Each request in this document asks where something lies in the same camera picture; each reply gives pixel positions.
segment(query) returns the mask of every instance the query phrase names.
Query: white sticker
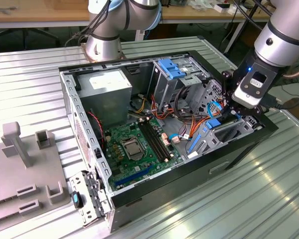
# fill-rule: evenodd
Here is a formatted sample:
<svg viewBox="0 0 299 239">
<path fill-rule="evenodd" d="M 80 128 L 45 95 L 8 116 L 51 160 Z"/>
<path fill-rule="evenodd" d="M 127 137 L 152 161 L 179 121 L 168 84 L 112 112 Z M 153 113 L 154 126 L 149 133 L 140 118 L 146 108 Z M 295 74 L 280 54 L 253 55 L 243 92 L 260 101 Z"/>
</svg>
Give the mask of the white sticker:
<svg viewBox="0 0 299 239">
<path fill-rule="evenodd" d="M 192 152 L 191 154 L 189 154 L 187 157 L 188 158 L 193 158 L 193 157 L 195 157 L 195 156 L 197 156 L 198 155 L 198 153 L 196 152 L 196 151 L 194 151 L 194 152 Z"/>
<path fill-rule="evenodd" d="M 252 84 L 253 86 L 256 86 L 257 88 L 261 88 L 263 86 L 263 83 L 261 83 L 260 81 L 257 81 L 254 78 L 252 78 L 250 80 L 250 84 Z"/>
<path fill-rule="evenodd" d="M 126 81 L 120 71 L 108 71 L 91 77 L 90 83 L 94 90 L 98 90 L 100 88 L 117 88 L 122 84 L 125 85 Z"/>
</svg>

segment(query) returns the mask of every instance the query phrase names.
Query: blue tab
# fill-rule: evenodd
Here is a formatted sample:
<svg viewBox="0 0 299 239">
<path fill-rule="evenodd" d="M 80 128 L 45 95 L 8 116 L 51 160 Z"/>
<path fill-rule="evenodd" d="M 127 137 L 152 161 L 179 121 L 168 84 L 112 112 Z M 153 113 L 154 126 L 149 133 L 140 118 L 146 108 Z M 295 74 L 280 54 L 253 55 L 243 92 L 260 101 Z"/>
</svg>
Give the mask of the blue tab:
<svg viewBox="0 0 299 239">
<path fill-rule="evenodd" d="M 79 200 L 78 200 L 78 195 L 77 194 L 74 194 L 73 195 L 73 201 L 75 202 L 75 203 L 77 203 Z"/>
<path fill-rule="evenodd" d="M 185 77 L 186 74 L 181 72 L 180 69 L 174 64 L 170 59 L 162 59 L 158 61 L 159 65 L 163 68 L 163 70 L 169 74 L 171 79 L 177 79 Z"/>
<path fill-rule="evenodd" d="M 209 121 L 206 122 L 206 126 L 209 129 L 215 128 L 217 126 L 221 125 L 221 123 L 218 121 L 218 119 L 211 119 Z"/>
</svg>

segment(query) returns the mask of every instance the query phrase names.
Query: expansion slot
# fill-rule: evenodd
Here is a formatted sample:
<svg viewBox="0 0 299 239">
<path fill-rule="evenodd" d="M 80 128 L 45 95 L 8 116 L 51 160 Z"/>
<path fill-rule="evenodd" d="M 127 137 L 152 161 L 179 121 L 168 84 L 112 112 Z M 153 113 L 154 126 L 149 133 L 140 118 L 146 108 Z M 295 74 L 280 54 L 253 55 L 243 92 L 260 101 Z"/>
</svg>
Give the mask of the expansion slot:
<svg viewBox="0 0 299 239">
<path fill-rule="evenodd" d="M 115 186 L 119 186 L 119 185 L 121 185 L 121 184 L 130 182 L 130 181 L 132 181 L 133 179 L 142 177 L 142 176 L 148 174 L 149 171 L 150 171 L 152 168 L 153 168 L 153 165 L 150 166 L 150 167 L 148 167 L 147 169 L 142 170 L 141 172 L 138 172 L 138 173 L 132 174 L 132 175 L 129 176 L 129 177 L 123 178 L 123 179 L 121 179 L 121 180 L 115 182 Z"/>
<path fill-rule="evenodd" d="M 163 145 L 160 138 L 157 136 L 156 132 L 153 130 L 151 124 L 148 120 L 139 122 L 139 128 L 143 133 L 145 139 L 149 143 L 150 147 L 156 154 L 160 162 L 170 159 L 170 154 L 168 153 L 165 145 Z"/>
</svg>

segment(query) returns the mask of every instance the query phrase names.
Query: metal panel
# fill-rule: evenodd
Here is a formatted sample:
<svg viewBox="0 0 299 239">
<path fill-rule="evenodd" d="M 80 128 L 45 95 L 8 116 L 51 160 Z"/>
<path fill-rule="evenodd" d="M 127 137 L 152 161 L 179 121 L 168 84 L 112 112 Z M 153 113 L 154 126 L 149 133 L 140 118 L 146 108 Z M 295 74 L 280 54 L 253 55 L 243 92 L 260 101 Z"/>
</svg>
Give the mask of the metal panel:
<svg viewBox="0 0 299 239">
<path fill-rule="evenodd" d="M 122 48 L 127 57 L 196 49 L 218 71 L 235 69 L 208 42 L 196 37 L 127 42 Z M 44 59 L 52 56 L 58 58 L 54 63 Z M 67 179 L 85 165 L 55 77 L 58 66 L 83 62 L 86 60 L 79 47 L 0 54 L 0 63 L 6 67 L 0 66 L 0 85 L 10 89 L 0 87 L 0 112 L 4 113 L 0 114 L 0 136 L 2 122 L 12 120 L 19 121 L 21 136 L 44 128 L 53 131 Z M 0 232 L 0 239 L 39 235 L 85 239 L 299 237 L 299 122 L 279 111 L 268 116 L 279 130 L 237 167 L 110 236 L 103 220 L 81 228 L 80 216 L 71 202 Z"/>
</svg>

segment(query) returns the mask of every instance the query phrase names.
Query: ram slot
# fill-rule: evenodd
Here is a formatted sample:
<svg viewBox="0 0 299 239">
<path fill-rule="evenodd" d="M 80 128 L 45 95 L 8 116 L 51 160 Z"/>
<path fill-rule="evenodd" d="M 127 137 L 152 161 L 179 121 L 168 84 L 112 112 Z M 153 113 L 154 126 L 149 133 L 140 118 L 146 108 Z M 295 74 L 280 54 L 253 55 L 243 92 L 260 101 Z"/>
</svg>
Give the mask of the ram slot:
<svg viewBox="0 0 299 239">
<path fill-rule="evenodd" d="M 150 147 L 156 154 L 158 160 L 160 162 L 164 162 L 165 159 L 170 159 L 170 155 L 167 149 L 152 129 L 151 124 L 149 124 L 148 122 L 140 123 L 139 128 L 142 134 L 144 135 L 145 139 L 148 141 Z"/>
</svg>

